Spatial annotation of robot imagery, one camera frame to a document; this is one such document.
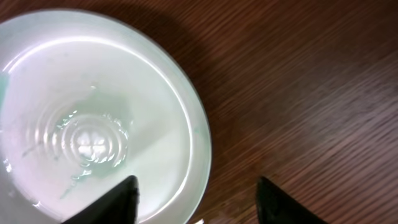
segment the wooden table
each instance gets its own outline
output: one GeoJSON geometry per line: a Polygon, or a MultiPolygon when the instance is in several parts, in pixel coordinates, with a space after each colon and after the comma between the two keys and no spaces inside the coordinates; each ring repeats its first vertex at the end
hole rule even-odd
{"type": "Polygon", "coordinates": [[[260,175],[327,222],[398,223],[396,0],[1,0],[0,21],[52,7],[140,29],[192,80],[213,136],[192,223],[257,223],[260,175]]]}

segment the green stain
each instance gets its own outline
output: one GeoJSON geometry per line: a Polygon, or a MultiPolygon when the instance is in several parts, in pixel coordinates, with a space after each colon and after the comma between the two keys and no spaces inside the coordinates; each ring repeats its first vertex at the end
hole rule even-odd
{"type": "Polygon", "coordinates": [[[9,82],[8,73],[0,72],[0,108],[6,96],[8,82],[9,82]]]}

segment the white bowl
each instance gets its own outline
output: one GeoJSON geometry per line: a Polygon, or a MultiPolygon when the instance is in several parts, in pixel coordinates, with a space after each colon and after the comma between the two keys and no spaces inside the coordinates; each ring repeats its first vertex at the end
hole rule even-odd
{"type": "Polygon", "coordinates": [[[0,223],[60,223],[128,175],[139,223],[192,216],[210,131],[159,46],[104,16],[34,12],[0,24],[0,72],[0,223]]]}

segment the brown wooden surface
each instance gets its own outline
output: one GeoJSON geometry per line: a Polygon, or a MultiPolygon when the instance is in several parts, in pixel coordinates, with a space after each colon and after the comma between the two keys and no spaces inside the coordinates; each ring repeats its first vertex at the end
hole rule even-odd
{"type": "Polygon", "coordinates": [[[257,223],[264,175],[330,223],[398,223],[396,0],[0,0],[0,21],[50,7],[140,29],[191,78],[213,134],[192,222],[257,223]]]}

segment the black plastic piece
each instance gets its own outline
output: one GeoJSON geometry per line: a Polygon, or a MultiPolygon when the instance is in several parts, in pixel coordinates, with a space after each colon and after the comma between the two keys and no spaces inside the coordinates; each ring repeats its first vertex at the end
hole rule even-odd
{"type": "Polygon", "coordinates": [[[257,215],[260,224],[325,224],[270,180],[257,183],[257,215]]]}
{"type": "Polygon", "coordinates": [[[63,224],[135,224],[139,191],[137,178],[129,176],[100,199],[63,224]]]}

